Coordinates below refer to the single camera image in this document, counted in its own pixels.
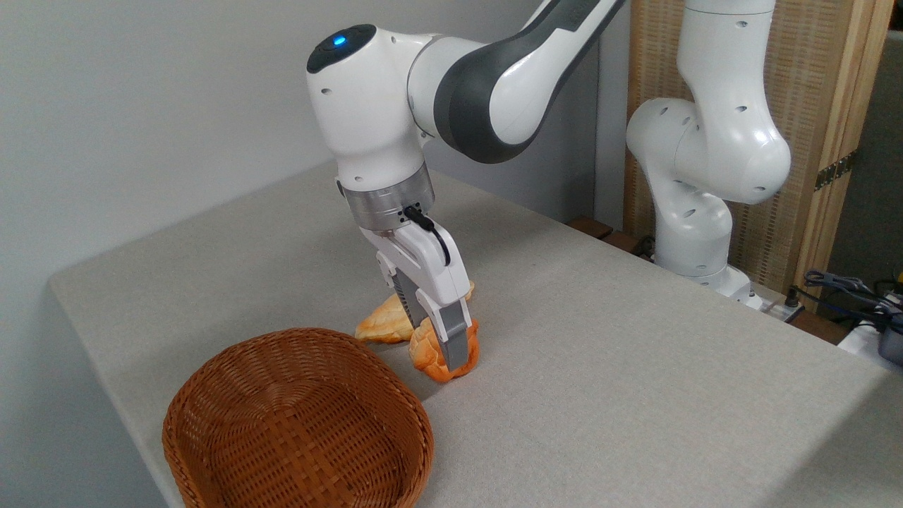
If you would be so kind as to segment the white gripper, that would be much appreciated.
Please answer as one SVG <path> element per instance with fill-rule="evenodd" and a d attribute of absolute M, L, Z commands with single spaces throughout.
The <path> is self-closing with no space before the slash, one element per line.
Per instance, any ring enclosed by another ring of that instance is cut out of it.
<path fill-rule="evenodd" d="M 412 328 L 432 325 L 449 373 L 465 366 L 470 359 L 472 320 L 466 295 L 471 284 L 452 236 L 440 225 L 431 232 L 415 223 L 381 234 L 360 231 L 377 249 L 384 279 L 396 292 Z"/>

